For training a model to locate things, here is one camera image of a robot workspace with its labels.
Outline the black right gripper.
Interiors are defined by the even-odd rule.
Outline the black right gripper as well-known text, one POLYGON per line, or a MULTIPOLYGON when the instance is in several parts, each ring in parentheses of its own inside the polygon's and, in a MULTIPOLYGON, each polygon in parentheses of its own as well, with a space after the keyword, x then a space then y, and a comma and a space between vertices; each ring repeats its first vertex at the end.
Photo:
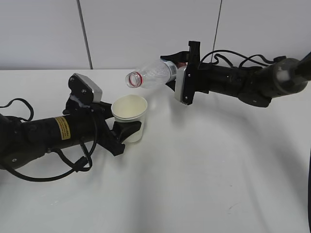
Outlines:
MULTIPOLYGON (((210 92, 219 92, 219 86, 215 78, 218 75, 215 74, 215 65, 211 63, 203 63, 200 56, 200 42, 189 41, 189 49, 180 51, 171 55, 161 55, 160 59, 165 61, 171 61, 174 64, 187 63, 194 64, 197 68, 197 81, 196 81, 196 92, 208 94, 210 92)), ((173 92, 175 91, 175 80, 167 82, 165 84, 173 92)))

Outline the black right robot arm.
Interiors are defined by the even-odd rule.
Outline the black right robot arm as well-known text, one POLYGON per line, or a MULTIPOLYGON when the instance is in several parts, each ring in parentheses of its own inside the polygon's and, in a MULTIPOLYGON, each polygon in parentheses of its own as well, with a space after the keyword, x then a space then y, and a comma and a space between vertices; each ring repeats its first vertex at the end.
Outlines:
POLYGON ((266 108, 271 100, 301 92, 311 81, 311 55, 297 60, 279 56, 254 60, 231 50, 214 50, 215 62, 205 63, 200 57, 200 42, 189 41, 189 50, 161 59, 180 65, 175 80, 167 82, 175 99, 191 105, 196 92, 231 96, 255 107, 266 108))

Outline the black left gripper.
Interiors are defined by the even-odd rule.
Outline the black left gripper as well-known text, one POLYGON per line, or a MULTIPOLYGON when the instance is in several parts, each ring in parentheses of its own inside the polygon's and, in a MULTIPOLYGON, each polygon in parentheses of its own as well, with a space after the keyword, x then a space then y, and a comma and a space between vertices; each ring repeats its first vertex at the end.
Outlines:
POLYGON ((66 102, 63 111, 70 128, 70 140, 77 145, 81 139, 86 142, 95 140, 114 156, 123 154, 125 145, 141 139, 141 122, 118 122, 113 125, 113 133, 106 123, 112 118, 112 104, 106 102, 93 103, 87 107, 79 107, 73 101, 66 102))

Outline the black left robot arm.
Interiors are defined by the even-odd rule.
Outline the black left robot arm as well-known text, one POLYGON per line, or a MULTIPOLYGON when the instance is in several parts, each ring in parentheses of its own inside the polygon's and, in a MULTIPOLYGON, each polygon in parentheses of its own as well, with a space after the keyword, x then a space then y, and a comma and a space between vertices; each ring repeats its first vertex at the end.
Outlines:
POLYGON ((141 122, 114 122, 111 104, 65 110, 62 116, 22 122, 13 116, 0 117, 0 167, 20 168, 53 149, 65 149, 80 142, 95 141, 114 156, 123 154, 125 139, 138 132, 141 122))

